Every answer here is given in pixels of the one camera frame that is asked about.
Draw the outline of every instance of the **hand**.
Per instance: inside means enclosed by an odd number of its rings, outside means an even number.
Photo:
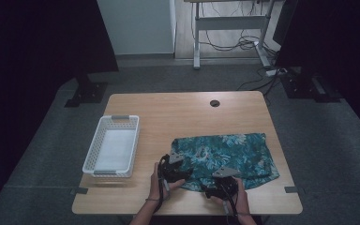
[[[256,224],[250,216],[248,194],[245,192],[244,183],[240,178],[234,177],[234,179],[238,184],[238,194],[233,196],[232,199],[236,203],[235,209],[238,212],[238,220],[241,224]],[[215,203],[223,205],[223,201],[218,197],[212,196],[211,200]],[[229,211],[233,213],[230,202],[226,201],[226,204],[228,205]]]
[[[152,199],[152,200],[158,200],[159,199],[159,181],[158,181],[158,164],[159,163],[155,163],[154,166],[154,173],[151,175],[151,186],[150,186],[150,194],[148,195],[148,199]],[[178,180],[174,183],[169,183],[169,189],[173,190],[176,188],[179,188],[180,186],[182,186],[184,183],[186,182],[185,179],[181,179]],[[163,185],[163,197],[167,197],[168,196],[168,192],[165,188],[165,185]]]

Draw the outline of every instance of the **floral print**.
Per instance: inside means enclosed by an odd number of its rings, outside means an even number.
[[[200,191],[201,184],[213,186],[212,173],[221,166],[241,172],[246,189],[256,188],[279,177],[265,144],[265,134],[232,134],[175,139],[172,151],[185,157],[181,171],[194,171],[184,189]]]

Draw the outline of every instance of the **folded fabric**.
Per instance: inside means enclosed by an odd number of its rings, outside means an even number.
[[[265,134],[231,134],[175,139],[172,152],[185,157],[180,171],[193,168],[181,188],[202,192],[201,185],[212,187],[212,173],[225,166],[241,172],[245,189],[256,188],[279,177],[265,144]]]

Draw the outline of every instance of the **white desk leg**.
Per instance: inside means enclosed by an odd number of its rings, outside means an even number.
[[[255,45],[257,45],[256,46],[257,54],[259,55],[260,59],[262,60],[262,65],[265,68],[271,67],[270,62],[267,59],[268,54],[265,51],[263,44],[264,44],[264,40],[265,40],[265,34],[267,33],[268,24],[270,23],[271,12],[273,11],[273,7],[274,7],[274,0],[270,0],[270,6],[268,7],[267,14],[265,14],[264,27],[262,28],[262,33],[260,34],[259,42],[255,42]]]
[[[195,11],[195,42],[194,42],[194,69],[200,69],[200,4],[196,3]]]

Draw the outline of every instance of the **person's right hand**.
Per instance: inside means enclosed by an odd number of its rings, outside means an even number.
[[[254,225],[256,223],[253,220],[253,217],[250,215],[248,194],[245,192],[244,183],[242,182],[242,180],[240,178],[234,177],[234,179],[235,179],[236,183],[238,184],[238,194],[234,195],[232,197],[232,199],[236,203],[235,208],[236,208],[236,211],[238,212],[238,220],[243,225],[249,225],[249,224]],[[220,198],[212,196],[211,199],[215,203],[223,205],[223,201]],[[226,204],[227,204],[229,211],[233,212],[230,202],[227,201]]]

